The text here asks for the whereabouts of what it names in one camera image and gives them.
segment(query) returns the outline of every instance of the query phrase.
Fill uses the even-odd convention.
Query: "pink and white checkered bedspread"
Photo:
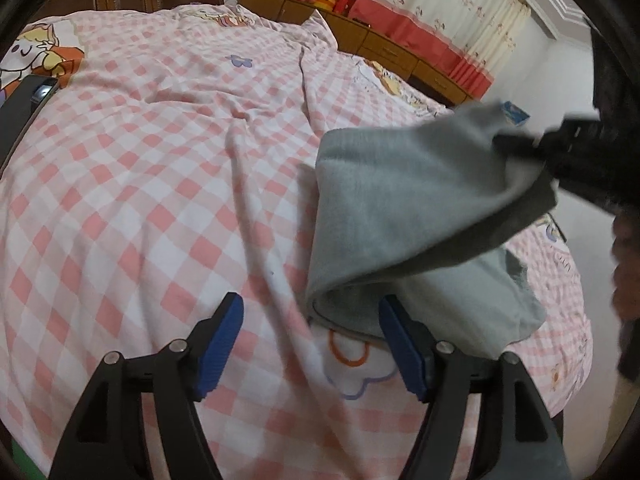
[[[0,417],[45,472],[106,352],[157,351],[228,290],[244,326],[197,406],[225,479],[396,479],[411,449],[425,408],[388,352],[301,309],[322,134],[419,119],[337,53],[319,15],[298,27],[239,12],[67,18],[86,59],[0,182]],[[542,223],[510,242],[548,310],[511,349],[555,414],[588,374],[591,333],[552,235]],[[455,478],[477,418],[472,398]]]

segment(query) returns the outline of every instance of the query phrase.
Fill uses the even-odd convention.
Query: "folded gray fabric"
[[[545,310],[501,245],[556,198],[540,164],[492,150],[508,127],[499,105],[471,104],[419,126],[326,133],[311,315],[382,338],[378,301],[393,293],[436,338],[492,358],[538,329]]]

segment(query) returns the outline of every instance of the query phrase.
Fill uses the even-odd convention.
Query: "ceiling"
[[[526,0],[533,12],[556,40],[591,44],[584,13],[573,0]]]

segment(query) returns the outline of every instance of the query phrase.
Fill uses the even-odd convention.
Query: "silver screw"
[[[505,352],[502,355],[502,358],[505,360],[505,362],[508,362],[510,365],[516,365],[520,362],[520,358],[513,352]]]
[[[441,354],[453,354],[453,351],[456,349],[449,341],[438,341],[436,345],[436,350]]]
[[[187,349],[187,342],[184,339],[174,339],[169,343],[169,350],[171,352],[184,352]]]
[[[118,352],[109,352],[104,356],[103,361],[105,364],[114,365],[120,360],[120,354]]]

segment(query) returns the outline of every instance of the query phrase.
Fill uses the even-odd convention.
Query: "human hand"
[[[623,213],[613,222],[616,237],[611,253],[618,262],[613,273],[616,287],[613,308],[623,321],[640,318],[640,219]]]

